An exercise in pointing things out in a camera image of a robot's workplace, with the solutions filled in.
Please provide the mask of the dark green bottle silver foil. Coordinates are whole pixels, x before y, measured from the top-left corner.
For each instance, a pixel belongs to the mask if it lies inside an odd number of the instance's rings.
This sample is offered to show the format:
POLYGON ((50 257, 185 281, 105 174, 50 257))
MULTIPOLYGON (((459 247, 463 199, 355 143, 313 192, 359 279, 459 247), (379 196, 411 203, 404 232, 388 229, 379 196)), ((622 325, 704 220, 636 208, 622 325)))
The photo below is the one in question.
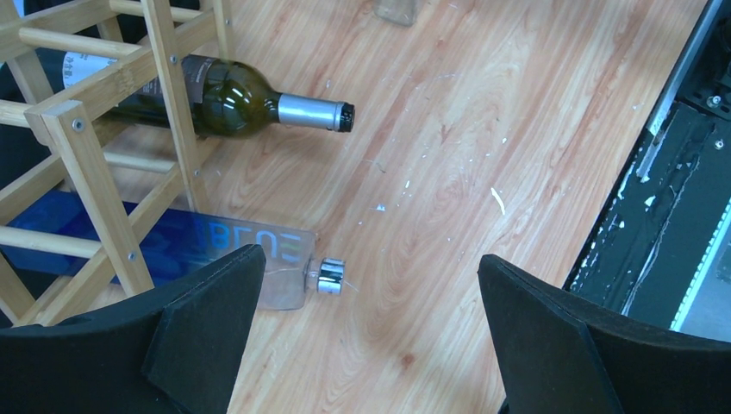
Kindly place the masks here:
MULTIPOLYGON (((56 72, 68 88, 115 62, 114 58, 65 52, 56 72)), ((276 91, 261 72, 247 64, 191 54, 182 60, 182 72, 193 128, 199 135, 244 138, 273 124, 337 133, 353 129, 353 104, 276 91)), ((107 114, 122 122, 170 127, 158 78, 107 114)))

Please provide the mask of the clear bottle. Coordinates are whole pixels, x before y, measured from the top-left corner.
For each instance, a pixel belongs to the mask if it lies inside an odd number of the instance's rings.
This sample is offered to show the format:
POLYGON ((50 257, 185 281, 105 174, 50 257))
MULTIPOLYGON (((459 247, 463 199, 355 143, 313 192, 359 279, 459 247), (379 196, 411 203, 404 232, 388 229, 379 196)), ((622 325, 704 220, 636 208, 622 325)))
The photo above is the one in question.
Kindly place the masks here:
POLYGON ((384 21, 412 27, 417 20, 420 8, 419 0, 375 0, 374 14, 384 21))

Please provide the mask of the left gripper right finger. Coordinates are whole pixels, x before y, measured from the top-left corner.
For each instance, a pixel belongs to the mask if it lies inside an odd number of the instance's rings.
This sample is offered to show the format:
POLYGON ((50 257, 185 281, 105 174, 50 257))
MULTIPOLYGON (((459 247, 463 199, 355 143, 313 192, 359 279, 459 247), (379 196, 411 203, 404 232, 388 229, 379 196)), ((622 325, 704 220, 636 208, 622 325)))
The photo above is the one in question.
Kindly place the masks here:
POLYGON ((502 413, 727 413, 730 346, 622 316, 495 254, 478 283, 502 413))

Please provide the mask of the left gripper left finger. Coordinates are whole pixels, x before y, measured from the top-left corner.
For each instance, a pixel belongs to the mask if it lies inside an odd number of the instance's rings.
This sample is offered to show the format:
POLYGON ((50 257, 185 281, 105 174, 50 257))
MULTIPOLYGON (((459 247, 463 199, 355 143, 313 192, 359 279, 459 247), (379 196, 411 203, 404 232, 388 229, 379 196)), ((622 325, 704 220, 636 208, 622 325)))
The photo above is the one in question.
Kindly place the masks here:
POLYGON ((2 412, 225 412, 265 266, 263 248, 246 245, 53 326, 3 329, 2 412))

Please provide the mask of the blue square bottle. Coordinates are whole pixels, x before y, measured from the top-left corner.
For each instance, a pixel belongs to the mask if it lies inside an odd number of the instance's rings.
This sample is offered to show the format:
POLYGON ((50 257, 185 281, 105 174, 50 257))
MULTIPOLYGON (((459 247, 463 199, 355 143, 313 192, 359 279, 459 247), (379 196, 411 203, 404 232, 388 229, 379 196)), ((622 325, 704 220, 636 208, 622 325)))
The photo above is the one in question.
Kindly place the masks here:
MULTIPOLYGON (((248 244, 266 269, 258 307, 292 311, 310 291, 338 295, 345 263, 316 258, 313 232, 185 210, 166 210, 140 243, 156 286, 180 279, 248 244)), ((1 228, 1 249, 21 269, 71 276, 101 242, 79 196, 50 191, 1 228)))

